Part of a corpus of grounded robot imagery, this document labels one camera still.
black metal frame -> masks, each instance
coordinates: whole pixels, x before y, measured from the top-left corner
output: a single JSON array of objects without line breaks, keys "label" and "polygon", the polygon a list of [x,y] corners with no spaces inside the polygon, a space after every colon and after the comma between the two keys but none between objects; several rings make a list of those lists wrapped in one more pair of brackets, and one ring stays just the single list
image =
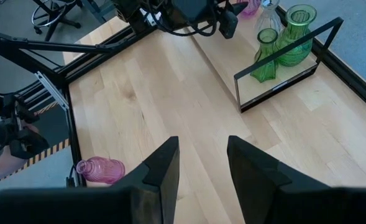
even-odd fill
[{"label": "black metal frame", "polygon": [[[281,20],[283,20],[284,24],[286,25],[286,19],[285,19],[284,15],[283,15],[283,17],[281,17]],[[275,95],[275,94],[277,94],[277,93],[279,93],[283,90],[286,90],[290,86],[292,86],[292,85],[304,80],[305,78],[309,77],[310,75],[314,74],[314,72],[318,68],[318,65],[322,62],[327,50],[329,49],[333,39],[335,38],[337,32],[339,31],[342,23],[343,23],[343,19],[341,19],[340,17],[337,17],[334,20],[332,20],[331,22],[328,22],[327,24],[324,24],[320,28],[310,32],[309,34],[307,34],[304,37],[298,39],[297,41],[293,42],[292,44],[282,48],[281,50],[275,52],[274,54],[268,56],[267,58],[265,58],[265,59],[263,59],[259,62],[256,62],[253,65],[251,65],[251,66],[243,69],[242,71],[238,72],[237,74],[235,74],[234,75],[234,84],[235,84],[235,89],[236,89],[236,97],[237,97],[236,100],[237,100],[238,110],[241,113],[243,113],[243,112],[249,110],[250,108],[258,105],[259,103],[269,99],[273,95]],[[314,65],[314,66],[306,69],[305,71],[295,75],[294,77],[290,78],[289,80],[273,87],[272,89],[266,91],[265,93],[262,93],[261,95],[249,100],[248,102],[245,102],[244,104],[241,104],[239,85],[238,85],[238,80],[239,79],[241,79],[242,77],[244,77],[246,75],[249,75],[254,70],[260,68],[261,66],[264,66],[268,62],[276,60],[278,57],[282,56],[283,54],[293,50],[295,47],[298,47],[301,44],[304,44],[305,42],[307,42],[311,39],[313,39],[313,42],[314,42],[315,41],[314,38],[317,35],[322,34],[323,32],[329,30],[330,28],[332,28],[332,31],[329,34],[329,36],[327,37],[326,43],[324,45],[322,45],[322,47],[319,49],[318,54],[316,54],[316,56],[317,56],[316,65]]]},{"label": "black metal frame", "polygon": [[[285,14],[286,12],[278,7],[277,13],[281,17],[281,21],[284,25],[286,25]],[[239,89],[237,87],[238,79],[247,75],[251,71],[265,65],[269,61],[276,59],[282,54],[288,52],[289,50],[299,46],[300,44],[305,43],[306,41],[312,39],[318,34],[332,28],[329,37],[327,38],[326,43],[323,45],[318,40],[313,39],[313,53],[317,56],[316,65],[307,70],[297,74],[295,77],[289,79],[288,81],[276,86],[270,91],[265,92],[264,94],[256,97],[250,102],[246,102],[243,105],[240,105],[239,99],[237,102],[239,103],[239,110],[241,112],[259,104],[261,101],[264,101],[271,96],[281,92],[284,89],[287,89],[289,86],[298,83],[304,78],[312,75],[317,69],[319,63],[324,63],[327,65],[336,75],[341,78],[347,85],[350,86],[353,91],[358,94],[365,102],[366,102],[366,83],[350,68],[344,65],[334,54],[332,54],[328,48],[335,37],[337,31],[339,30],[343,20],[341,18],[336,18],[333,21],[323,25],[322,27],[314,30],[310,34],[304,36],[303,38],[297,40],[295,43],[285,47],[284,49],[279,50],[275,54],[270,57],[263,59],[260,62],[253,64],[252,66],[244,69],[234,76],[236,81],[236,92],[237,96],[239,96]],[[71,142],[71,151],[73,155],[73,162],[77,163],[81,160],[80,147],[78,142],[78,135],[76,132],[75,126],[75,118],[73,105],[71,101],[69,84],[74,82],[79,77],[82,77],[84,74],[88,73],[90,70],[96,68],[101,65],[103,62],[107,61],[111,57],[115,56],[119,52],[128,48],[130,45],[136,43],[140,39],[144,38],[146,35],[151,34],[156,27],[148,26],[146,29],[141,30],[140,32],[135,32],[131,26],[126,27],[121,30],[117,34],[111,36],[104,42],[99,45],[89,46],[89,45],[69,45],[69,44],[58,44],[58,43],[47,43],[52,45],[49,47],[47,44],[43,44],[43,42],[33,42],[27,39],[17,39],[11,38],[5,35],[0,35],[0,54],[3,57],[11,60],[12,62],[20,65],[21,67],[27,69],[31,72],[42,72],[48,76],[48,78],[55,84],[58,88],[62,89],[63,94],[70,105],[70,109],[66,112],[66,118],[68,127],[70,130],[70,142]],[[36,59],[22,52],[20,49],[40,49],[40,50],[54,50],[57,51],[70,51],[70,52],[83,52],[85,54],[78,57],[76,60],[72,61],[68,65],[64,66],[61,70],[54,72],[51,68],[46,67],[44,64],[40,63]],[[23,92],[24,98],[30,98],[27,102],[28,105],[34,106],[42,100],[46,99],[50,96],[49,93],[45,92],[39,96],[33,97],[36,93],[43,90],[43,86],[38,84],[33,86],[31,89]],[[78,178],[79,185],[85,186],[85,180],[79,176]]]}]

striped tape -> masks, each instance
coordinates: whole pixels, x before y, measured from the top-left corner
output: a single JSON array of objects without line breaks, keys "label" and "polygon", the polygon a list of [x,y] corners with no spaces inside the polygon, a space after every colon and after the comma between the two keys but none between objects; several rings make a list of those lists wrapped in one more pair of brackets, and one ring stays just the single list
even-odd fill
[{"label": "striped tape", "polygon": [[55,107],[56,105],[57,105],[57,102],[50,103],[49,105],[45,106],[41,110],[37,111],[36,114],[42,114],[42,113],[50,110],[51,108]]},{"label": "striped tape", "polygon": [[11,174],[9,174],[9,175],[7,175],[7,176],[5,176],[5,177],[1,178],[1,179],[0,179],[0,181],[2,181],[2,180],[4,180],[4,179],[6,179],[6,178],[10,177],[11,175],[16,174],[16,173],[18,173],[18,172],[20,172],[20,171],[22,171],[22,170],[24,170],[24,169],[26,169],[26,168],[28,168],[28,167],[30,167],[30,166],[32,166],[32,165],[34,165],[35,163],[37,163],[37,162],[39,162],[39,161],[41,161],[41,160],[45,159],[45,158],[46,158],[46,157],[48,157],[48,156],[51,156],[51,155],[55,154],[56,152],[61,151],[62,149],[65,149],[65,148],[66,148],[66,147],[68,147],[68,146],[70,146],[70,140],[69,140],[69,139],[66,139],[66,140],[64,140],[64,141],[62,141],[62,142],[60,142],[60,143],[58,143],[58,144],[54,145],[53,147],[50,147],[50,148],[48,148],[47,150],[44,150],[42,153],[37,154],[37,155],[36,155],[35,157],[33,157],[33,158],[30,158],[30,159],[29,159],[29,160],[24,164],[24,166],[23,166],[23,167],[21,167],[19,170],[16,170],[16,171],[14,171],[13,173],[11,173]]}]

green glass vase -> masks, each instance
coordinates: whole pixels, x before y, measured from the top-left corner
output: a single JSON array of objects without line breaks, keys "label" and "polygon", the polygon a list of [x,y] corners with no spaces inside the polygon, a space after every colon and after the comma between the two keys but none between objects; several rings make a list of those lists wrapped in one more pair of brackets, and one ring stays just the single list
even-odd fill
[{"label": "green glass vase", "polygon": [[[255,63],[274,54],[275,42],[278,39],[278,32],[275,29],[261,30],[257,35],[257,40],[260,42],[260,48],[255,55]],[[254,70],[250,75],[256,78],[260,83],[275,79],[277,75],[278,63],[276,60],[268,62],[264,66]]]},{"label": "green glass vase", "polygon": [[[310,33],[308,26],[315,20],[316,16],[317,11],[313,6],[299,4],[291,7],[286,12],[288,26],[282,31],[279,39],[275,43],[277,50],[281,50]],[[312,47],[313,40],[309,40],[281,57],[278,57],[278,63],[288,67],[298,65],[309,55]]]}]

pink vase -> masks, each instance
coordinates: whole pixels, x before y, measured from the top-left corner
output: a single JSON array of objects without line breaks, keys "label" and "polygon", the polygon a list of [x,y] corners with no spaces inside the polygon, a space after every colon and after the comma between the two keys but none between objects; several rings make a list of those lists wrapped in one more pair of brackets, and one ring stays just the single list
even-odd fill
[{"label": "pink vase", "polygon": [[258,8],[260,7],[261,0],[237,0],[237,3],[247,2],[247,7],[240,13],[240,16],[245,19],[254,17]]},{"label": "pink vase", "polygon": [[80,161],[76,171],[90,182],[113,184],[125,175],[125,166],[121,161],[95,156]]}]

glass bottle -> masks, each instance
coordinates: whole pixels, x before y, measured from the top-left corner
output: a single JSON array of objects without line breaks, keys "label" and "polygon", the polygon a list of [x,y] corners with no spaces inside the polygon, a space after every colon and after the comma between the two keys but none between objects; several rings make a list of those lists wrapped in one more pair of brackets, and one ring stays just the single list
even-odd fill
[{"label": "glass bottle", "polygon": [[125,175],[125,166],[121,161],[96,156],[79,161],[76,171],[90,182],[113,184]]},{"label": "glass bottle", "polygon": [[275,29],[278,33],[281,32],[281,19],[275,11],[279,3],[280,0],[262,0],[260,5],[263,8],[263,13],[257,19],[255,25],[256,34],[267,28]]},{"label": "glass bottle", "polygon": [[237,3],[247,2],[247,7],[240,13],[245,19],[254,17],[260,7],[260,0],[237,0]]},{"label": "glass bottle", "polygon": [[[300,39],[304,35],[310,33],[308,26],[317,16],[317,11],[313,6],[307,4],[299,4],[291,7],[286,12],[286,20],[288,26],[280,35],[275,47],[280,50],[294,41]],[[313,47],[313,40],[309,40],[304,44],[294,48],[288,53],[278,58],[278,63],[284,66],[295,66],[302,62],[310,53]]]},{"label": "glass bottle", "polygon": [[[277,41],[278,33],[275,29],[264,29],[257,35],[257,40],[260,42],[260,48],[255,55],[255,63],[274,54],[275,41]],[[260,83],[275,79],[277,76],[278,63],[276,60],[268,62],[264,66],[254,70],[250,75],[256,78]]]}]

